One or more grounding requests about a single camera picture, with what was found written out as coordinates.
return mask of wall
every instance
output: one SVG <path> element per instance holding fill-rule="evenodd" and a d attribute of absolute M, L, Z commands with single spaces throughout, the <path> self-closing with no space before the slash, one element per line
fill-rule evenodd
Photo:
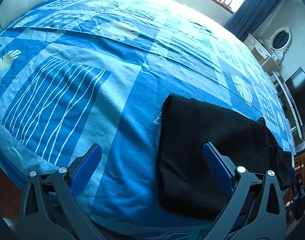
<path fill-rule="evenodd" d="M 212 0 L 174 0 L 180 4 L 186 5 L 203 15 L 206 15 L 210 19 L 219 23 L 220 25 L 225 25 L 225 23 L 231 18 L 232 14 L 222 8 L 220 5 L 216 4 Z"/>
<path fill-rule="evenodd" d="M 289 27 L 292 41 L 284 54 L 280 75 L 288 79 L 299 68 L 305 71 L 305 6 L 299 2 L 285 0 L 255 31 L 261 39 L 269 39 L 279 28 Z"/>

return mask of vanity table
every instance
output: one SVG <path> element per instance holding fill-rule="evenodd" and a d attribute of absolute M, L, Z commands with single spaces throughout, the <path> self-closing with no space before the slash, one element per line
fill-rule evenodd
<path fill-rule="evenodd" d="M 264 71 L 271 76 L 273 71 L 279 71 L 281 60 L 260 38 L 249 33 L 244 44 L 250 49 Z"/>

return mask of patterned bedspread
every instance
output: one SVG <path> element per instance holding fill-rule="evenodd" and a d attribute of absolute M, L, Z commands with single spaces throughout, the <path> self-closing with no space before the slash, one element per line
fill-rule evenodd
<path fill-rule="evenodd" d="M 212 20 L 171 0 L 49 0 L 0 34 L 0 166 L 23 188 L 31 170 L 54 172 L 99 143 L 102 160 L 77 196 L 93 221 L 138 238 L 197 239 L 209 221 L 157 202 L 170 93 L 263 116 L 292 151 L 268 77 Z"/>

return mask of silver bolt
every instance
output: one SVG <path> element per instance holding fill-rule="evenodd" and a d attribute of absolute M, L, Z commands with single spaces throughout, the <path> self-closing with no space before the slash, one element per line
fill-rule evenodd
<path fill-rule="evenodd" d="M 59 173 L 65 173 L 66 171 L 67 171 L 66 167 L 61 167 L 61 168 L 58 169 Z"/>
<path fill-rule="evenodd" d="M 29 173 L 29 176 L 30 177 L 35 177 L 37 175 L 37 172 L 36 171 L 31 171 L 30 173 Z"/>
<path fill-rule="evenodd" d="M 273 172 L 273 171 L 267 171 L 267 173 L 268 173 L 268 175 L 271 176 L 271 177 L 275 176 L 275 172 Z"/>
<path fill-rule="evenodd" d="M 238 167 L 237 167 L 237 171 L 238 171 L 239 173 L 244 173 L 244 172 L 246 172 L 246 168 L 243 167 L 243 166 L 238 166 Z"/>

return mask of bedsheet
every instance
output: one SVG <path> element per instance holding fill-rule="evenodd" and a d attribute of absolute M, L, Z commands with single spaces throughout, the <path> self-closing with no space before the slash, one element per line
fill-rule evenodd
<path fill-rule="evenodd" d="M 102 160 L 76 197 L 96 223 L 145 239 L 197 239 L 210 221 L 158 203 L 161 107 L 170 93 L 264 117 L 291 135 L 251 52 L 217 23 L 171 0 L 49 0 L 0 34 L 0 166 L 23 188 L 93 143 Z"/>

